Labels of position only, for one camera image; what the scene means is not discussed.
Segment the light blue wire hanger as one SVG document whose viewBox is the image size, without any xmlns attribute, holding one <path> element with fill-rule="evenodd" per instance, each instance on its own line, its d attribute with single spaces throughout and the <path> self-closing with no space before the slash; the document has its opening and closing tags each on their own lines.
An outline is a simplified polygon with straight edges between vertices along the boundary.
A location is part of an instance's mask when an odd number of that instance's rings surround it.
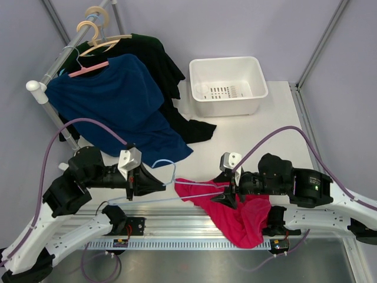
<svg viewBox="0 0 377 283">
<path fill-rule="evenodd" d="M 177 165 L 175 162 L 169 160 L 169 159 L 159 159 L 159 160 L 156 160 L 153 165 L 152 165 L 152 169 L 154 169 L 156 167 L 157 164 L 161 163 L 161 162 L 164 162 L 165 164 L 169 164 L 169 165 L 173 165 L 173 171 L 172 171 L 172 174 L 171 174 L 171 178 L 170 180 L 167 182 L 167 183 L 163 183 L 162 186 L 163 188 L 166 188 L 167 186 L 169 185 L 172 185 L 172 184 L 181 184 L 181 185 L 199 185 L 199 186 L 202 186 L 202 187 L 214 187 L 216 189 L 221 189 L 221 188 L 225 188 L 225 185 L 221 185 L 221 186 L 215 186 L 215 185 L 210 185 L 210 184 L 204 184 L 204 183 L 199 183 L 199 182 L 181 182 L 181 181 L 177 181 L 176 180 L 176 169 L 177 169 Z M 187 196 L 187 197 L 177 197 L 177 198 L 170 198 L 170 199 L 157 199 L 157 200 L 148 200 L 148 201 L 141 201 L 141 202 L 137 202 L 137 203 L 150 203 L 150 202 L 163 202 L 163 201 L 170 201 L 170 200 L 176 200 L 176 199 L 188 199 L 188 198 L 200 198 L 200 197 L 205 197 L 205 196 L 213 196 L 215 195 L 215 193 L 205 193 L 205 194 L 199 194 L 199 195 L 190 195 L 190 196 Z M 114 198 L 114 199 L 110 199 L 110 200 L 107 200 L 107 203 L 109 205 L 112 205 L 112 206 L 115 206 L 115 205 L 118 205 L 118 206 L 121 206 L 121 205 L 128 205 L 129 203 L 128 202 L 118 202 L 118 200 L 121 200 L 121 199 L 125 199 L 126 197 L 119 197 L 119 198 Z"/>
</svg>

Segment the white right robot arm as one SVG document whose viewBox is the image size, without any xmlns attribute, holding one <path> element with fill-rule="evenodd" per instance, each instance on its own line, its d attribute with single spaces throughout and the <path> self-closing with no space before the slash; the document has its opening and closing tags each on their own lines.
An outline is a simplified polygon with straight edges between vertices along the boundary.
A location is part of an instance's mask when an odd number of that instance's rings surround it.
<svg viewBox="0 0 377 283">
<path fill-rule="evenodd" d="M 248 196 L 287 196 L 288 204 L 271 207 L 263 235 L 320 229 L 352 233 L 357 241 L 376 245 L 376 204 L 372 200 L 350 197 L 330 176 L 294 168 L 292 162 L 270 153 L 262 156 L 256 173 L 242 168 L 232 172 L 240 158 L 238 153 L 222 155 L 220 170 L 230 183 L 212 202 L 236 209 Z"/>
</svg>

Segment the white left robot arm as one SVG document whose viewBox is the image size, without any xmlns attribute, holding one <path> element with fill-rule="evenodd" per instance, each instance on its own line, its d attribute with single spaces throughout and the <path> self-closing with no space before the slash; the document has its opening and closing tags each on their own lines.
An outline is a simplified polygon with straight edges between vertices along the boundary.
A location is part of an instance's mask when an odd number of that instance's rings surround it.
<svg viewBox="0 0 377 283">
<path fill-rule="evenodd" d="M 87 223 L 54 238 L 92 197 L 90 188 L 125 189 L 127 200 L 166 189 L 141 162 L 135 147 L 123 150 L 119 164 L 106 166 L 100 150 L 83 147 L 70 158 L 62 176 L 42 196 L 39 214 L 8 248 L 1 250 L 3 282 L 41 282 L 65 257 L 100 236 L 121 235 L 129 227 L 123 210 L 107 205 Z"/>
</svg>

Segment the pink t shirt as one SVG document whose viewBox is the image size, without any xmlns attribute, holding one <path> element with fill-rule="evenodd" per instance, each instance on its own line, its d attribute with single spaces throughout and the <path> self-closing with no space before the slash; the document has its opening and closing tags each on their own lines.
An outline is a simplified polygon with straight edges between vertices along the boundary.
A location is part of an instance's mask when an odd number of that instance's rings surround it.
<svg viewBox="0 0 377 283">
<path fill-rule="evenodd" d="M 181 182 L 195 182 L 177 178 Z M 199 182 L 215 186 L 229 184 L 215 184 L 212 180 Z M 181 185 L 176 183 L 174 189 L 179 197 L 199 195 L 205 193 L 221 193 L 225 188 L 202 187 L 199 185 Z M 248 195 L 244 202 L 237 202 L 237 209 L 212 202 L 212 196 L 183 199 L 191 201 L 202 208 L 223 235 L 238 248 L 252 249 L 263 242 L 262 230 L 267 227 L 267 217 L 272 208 L 268 195 Z"/>
</svg>

